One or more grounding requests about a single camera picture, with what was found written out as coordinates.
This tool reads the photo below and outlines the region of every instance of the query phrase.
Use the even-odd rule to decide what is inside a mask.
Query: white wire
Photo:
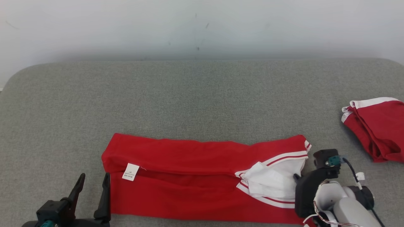
[[[307,221],[309,218],[315,217],[315,216],[318,216],[318,215],[317,215],[317,214],[309,215],[306,219],[304,219],[303,224],[306,224],[306,221]]]
[[[313,205],[314,205],[314,211],[316,212],[316,214],[318,215],[318,217],[325,223],[330,224],[330,225],[350,225],[350,226],[354,226],[354,227],[362,227],[360,225],[355,225],[355,224],[351,224],[351,223],[339,223],[336,221],[327,221],[325,220],[318,212],[318,208],[317,208],[317,204],[315,201],[313,201]]]

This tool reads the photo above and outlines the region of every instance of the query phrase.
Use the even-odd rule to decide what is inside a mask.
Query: teal connector
[[[41,225],[41,227],[54,227],[55,225],[53,224],[53,221],[45,221],[45,223],[43,223]]]
[[[336,166],[342,163],[345,163],[343,160],[345,156],[332,156],[328,158],[328,162],[326,163],[328,166]]]
[[[332,156],[332,157],[328,158],[328,163],[327,163],[328,166],[336,166],[339,164],[341,164],[339,156]]]

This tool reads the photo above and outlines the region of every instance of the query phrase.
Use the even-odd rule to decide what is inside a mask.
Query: white wall
[[[63,60],[382,57],[404,63],[402,0],[0,0],[0,88]]]

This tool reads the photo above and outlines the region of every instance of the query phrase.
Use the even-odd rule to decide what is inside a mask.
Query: black cable
[[[358,178],[356,177],[355,170],[354,170],[354,168],[352,167],[351,163],[350,163],[346,158],[342,158],[342,160],[348,164],[349,168],[350,168],[351,171],[352,171],[353,177],[355,178],[355,181],[358,183],[359,180],[358,180]],[[362,192],[362,195],[363,195],[363,197],[365,198],[366,203],[368,204],[368,206],[369,206],[369,207],[372,207],[372,205],[370,204],[368,198],[365,196],[365,193],[363,192],[363,190],[361,189],[360,191]],[[370,210],[373,212],[375,218],[377,219],[377,221],[379,222],[379,224],[381,225],[381,227],[385,227],[384,224],[383,224],[383,222],[380,220],[379,216],[376,214],[376,211],[375,211],[373,208],[371,208]]]

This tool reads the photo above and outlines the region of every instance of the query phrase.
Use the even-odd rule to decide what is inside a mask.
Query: clothing pile
[[[403,102],[389,97],[351,101],[342,112],[342,122],[374,162],[404,162]]]

